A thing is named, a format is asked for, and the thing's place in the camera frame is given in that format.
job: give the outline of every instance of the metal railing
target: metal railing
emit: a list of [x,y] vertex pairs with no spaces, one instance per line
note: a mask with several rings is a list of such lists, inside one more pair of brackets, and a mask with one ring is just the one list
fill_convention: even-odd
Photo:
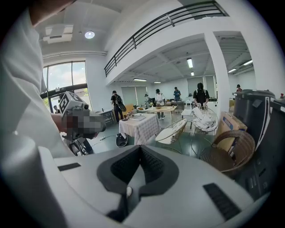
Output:
[[137,49],[137,46],[150,36],[168,26],[175,27],[179,22],[197,20],[205,16],[227,16],[227,13],[215,1],[206,1],[182,6],[155,18],[132,35],[114,54],[104,68],[106,77],[131,50]]

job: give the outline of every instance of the round ceiling light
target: round ceiling light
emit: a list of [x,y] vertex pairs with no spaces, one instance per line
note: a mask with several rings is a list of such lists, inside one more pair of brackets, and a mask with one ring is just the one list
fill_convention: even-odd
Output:
[[95,33],[92,32],[92,31],[87,31],[87,32],[85,33],[85,37],[86,37],[87,39],[92,39],[94,36],[95,36]]

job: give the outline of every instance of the ceiling light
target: ceiling light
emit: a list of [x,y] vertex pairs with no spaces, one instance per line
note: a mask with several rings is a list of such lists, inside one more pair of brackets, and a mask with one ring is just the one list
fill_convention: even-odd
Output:
[[85,38],[92,39],[95,36],[95,33],[92,31],[88,31],[85,33]]
[[250,60],[250,61],[244,63],[244,66],[246,66],[246,65],[248,65],[248,64],[251,64],[251,63],[252,63],[252,60]]
[[134,81],[146,81],[145,79],[135,78]]
[[235,70],[236,70],[236,68],[234,68],[234,69],[228,71],[228,73],[234,72]]
[[193,67],[193,63],[192,63],[192,59],[187,59],[187,63],[189,65],[189,68],[192,68]]

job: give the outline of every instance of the white tablecloth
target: white tablecloth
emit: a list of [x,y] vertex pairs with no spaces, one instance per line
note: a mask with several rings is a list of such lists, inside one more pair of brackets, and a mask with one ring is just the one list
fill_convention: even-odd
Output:
[[143,114],[146,118],[141,121],[127,120],[119,122],[119,132],[134,137],[135,145],[146,144],[147,140],[160,131],[156,114]]

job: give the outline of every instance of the white shirt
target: white shirt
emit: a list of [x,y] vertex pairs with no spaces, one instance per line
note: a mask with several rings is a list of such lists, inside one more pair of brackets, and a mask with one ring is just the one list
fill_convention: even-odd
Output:
[[155,100],[157,101],[156,103],[160,104],[161,106],[164,105],[163,99],[165,99],[165,97],[162,93],[155,95]]
[[25,10],[10,29],[0,49],[2,82],[0,129],[17,131],[46,147],[54,158],[73,156],[63,143],[40,93],[46,91],[39,34]]

